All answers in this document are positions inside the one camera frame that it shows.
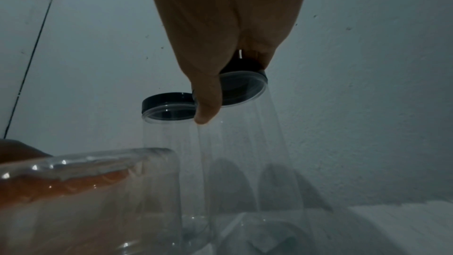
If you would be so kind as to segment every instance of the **clear plastic cup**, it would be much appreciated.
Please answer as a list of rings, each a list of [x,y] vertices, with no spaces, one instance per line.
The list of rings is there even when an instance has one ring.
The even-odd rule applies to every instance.
[[[188,254],[210,241],[195,110],[191,93],[163,93],[142,102],[144,147],[172,149],[181,160],[183,245]]]
[[[228,64],[220,75],[222,108],[198,128],[215,250],[316,254],[268,80],[259,69],[244,59]]]
[[[0,193],[0,254],[182,254],[179,160],[171,150],[2,164]]]

